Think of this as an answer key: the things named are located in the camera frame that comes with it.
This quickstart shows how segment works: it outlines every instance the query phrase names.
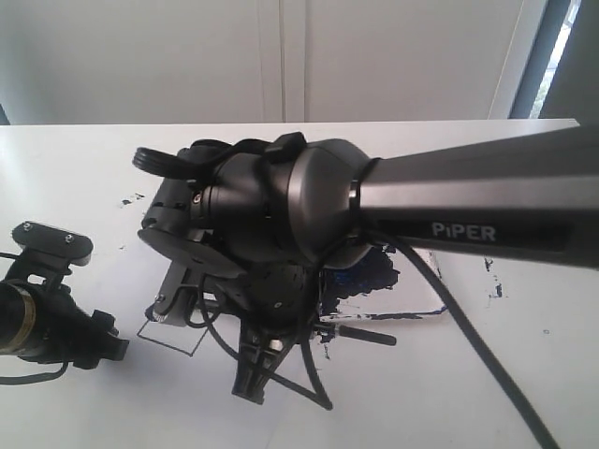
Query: white wall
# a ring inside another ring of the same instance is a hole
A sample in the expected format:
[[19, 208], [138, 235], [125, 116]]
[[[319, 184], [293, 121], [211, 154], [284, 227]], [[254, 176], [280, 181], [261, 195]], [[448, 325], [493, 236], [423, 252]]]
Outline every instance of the white wall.
[[505, 117], [546, 0], [0, 2], [13, 123], [235, 123]]

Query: white table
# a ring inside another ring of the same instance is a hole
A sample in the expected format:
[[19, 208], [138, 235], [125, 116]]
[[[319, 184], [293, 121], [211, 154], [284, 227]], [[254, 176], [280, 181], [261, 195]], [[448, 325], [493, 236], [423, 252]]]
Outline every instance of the white table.
[[[162, 281], [148, 279], [144, 270], [167, 266], [140, 247], [135, 234], [160, 183], [131, 166], [138, 146], [176, 152], [198, 138], [275, 139], [301, 130], [308, 140], [346, 138], [371, 156], [390, 157], [571, 125], [575, 123], [0, 127], [0, 249], [18, 250], [9, 232], [24, 220], [89, 236], [95, 243], [92, 263], [76, 268], [67, 283], [85, 310], [114, 312], [118, 326], [142, 320], [140, 305], [131, 297], [140, 289], [155, 291]], [[136, 254], [133, 264], [126, 258], [129, 250]], [[487, 271], [482, 257], [448, 253], [438, 253], [437, 259], [444, 280], [562, 447], [599, 447], [594, 337], [599, 275], [500, 259]], [[6, 267], [0, 261], [0, 269]], [[118, 281], [107, 278], [115, 273], [121, 273]], [[498, 283], [503, 297], [494, 297]], [[450, 316], [385, 322], [378, 329], [396, 335], [398, 345], [389, 349], [339, 340], [331, 346], [330, 361], [317, 359], [335, 403], [330, 413], [276, 385], [269, 387], [264, 406], [245, 403], [228, 394], [234, 369], [226, 355], [207, 348], [184, 361], [169, 352], [155, 357], [134, 340], [124, 362], [104, 362], [91, 372], [72, 369], [52, 384], [0, 387], [0, 443], [19, 449], [40, 444], [66, 449], [165, 444], [537, 447]], [[298, 372], [294, 363], [286, 368], [292, 374]], [[0, 375], [36, 369], [14, 358], [0, 360]], [[229, 373], [225, 386], [202, 385], [202, 379], [215, 372]], [[307, 382], [305, 375], [299, 378]], [[181, 384], [189, 385], [186, 394], [177, 387]]]

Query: white tabletop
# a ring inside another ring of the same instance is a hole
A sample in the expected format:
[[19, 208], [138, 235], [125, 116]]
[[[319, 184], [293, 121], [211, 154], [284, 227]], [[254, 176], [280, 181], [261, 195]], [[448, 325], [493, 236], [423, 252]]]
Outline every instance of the white tabletop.
[[[425, 152], [575, 125], [571, 121], [278, 123], [0, 127], [0, 251], [18, 249], [10, 230], [31, 220], [89, 236], [92, 263], [68, 279], [90, 311], [142, 322], [132, 296], [149, 296], [167, 263], [136, 231], [160, 180], [131, 166], [138, 146], [176, 152], [198, 138], [346, 138], [370, 156]], [[438, 253], [444, 280], [562, 447], [599, 446], [595, 291], [599, 275], [574, 269]], [[0, 270], [8, 263], [0, 261]], [[502, 294], [497, 295], [497, 285]], [[444, 314], [378, 326], [395, 348], [351, 340], [316, 363], [335, 404], [328, 413], [269, 387], [262, 407], [231, 397], [234, 365], [202, 349], [193, 359], [132, 341], [124, 362], [72, 369], [52, 384], [0, 387], [2, 444], [34, 447], [534, 448], [530, 432], [465, 338]], [[291, 360], [284, 369], [301, 382]], [[202, 379], [225, 372], [213, 388]], [[14, 358], [0, 375], [39, 370]], [[179, 386], [189, 385], [182, 393]]]

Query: piper logo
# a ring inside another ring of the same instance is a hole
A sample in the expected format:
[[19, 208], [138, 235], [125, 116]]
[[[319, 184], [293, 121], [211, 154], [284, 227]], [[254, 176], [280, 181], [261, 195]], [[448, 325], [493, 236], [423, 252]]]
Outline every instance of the piper logo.
[[495, 228], [479, 224], [443, 224], [434, 222], [432, 234], [435, 237], [446, 237], [449, 239], [468, 239], [475, 241], [495, 241]]

